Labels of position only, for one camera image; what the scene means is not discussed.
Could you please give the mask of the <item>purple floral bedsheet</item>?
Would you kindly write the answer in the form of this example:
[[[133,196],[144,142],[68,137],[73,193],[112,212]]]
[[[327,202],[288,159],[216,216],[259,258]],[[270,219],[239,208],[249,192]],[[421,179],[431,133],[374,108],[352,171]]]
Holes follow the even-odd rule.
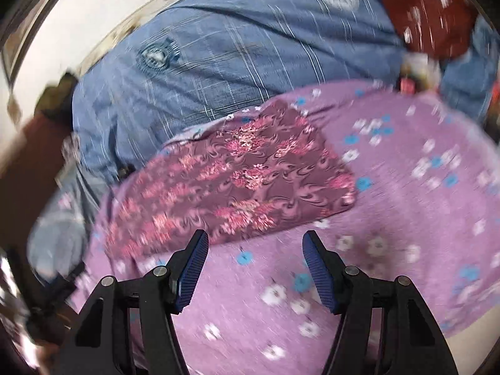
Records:
[[[329,250],[372,278],[409,276],[446,336],[468,332],[454,355],[460,372],[472,373],[499,335],[499,154],[491,140],[435,94],[405,96],[352,80],[275,97],[189,130],[159,153],[249,121],[277,101],[320,128],[353,173],[356,202],[273,234],[210,242],[192,302],[175,317],[189,371],[321,372],[339,319],[321,304],[303,260],[302,237],[313,229]],[[173,253],[107,254],[107,228],[131,177],[102,201],[87,269],[71,299],[76,310],[100,278],[141,277]]]

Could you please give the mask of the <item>dark red patterned cloth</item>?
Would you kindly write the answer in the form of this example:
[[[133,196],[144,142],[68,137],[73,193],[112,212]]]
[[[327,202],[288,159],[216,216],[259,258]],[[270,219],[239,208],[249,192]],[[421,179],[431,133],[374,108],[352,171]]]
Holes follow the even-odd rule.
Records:
[[[408,50],[444,60],[469,49],[478,12],[468,0],[381,1]]]

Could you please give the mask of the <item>blue plaid blanket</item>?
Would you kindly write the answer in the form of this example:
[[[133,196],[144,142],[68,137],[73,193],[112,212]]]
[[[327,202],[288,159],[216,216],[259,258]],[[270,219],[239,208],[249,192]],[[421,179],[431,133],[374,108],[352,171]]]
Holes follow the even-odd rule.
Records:
[[[478,18],[469,49],[442,75],[436,96],[476,126],[498,54],[498,34]],[[365,80],[396,92],[403,55],[381,0],[181,0],[167,8],[76,86],[78,157],[28,240],[37,279],[50,283],[85,263],[120,168],[141,169],[189,130],[310,86]]]

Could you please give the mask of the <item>dark pink floral garment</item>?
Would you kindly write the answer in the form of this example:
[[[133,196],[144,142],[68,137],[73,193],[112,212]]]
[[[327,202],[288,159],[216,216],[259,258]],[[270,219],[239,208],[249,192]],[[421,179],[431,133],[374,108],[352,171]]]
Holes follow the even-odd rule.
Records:
[[[277,101],[166,148],[133,175],[105,249],[113,259],[174,252],[199,229],[216,245],[249,240],[347,211],[356,197],[320,128]]]

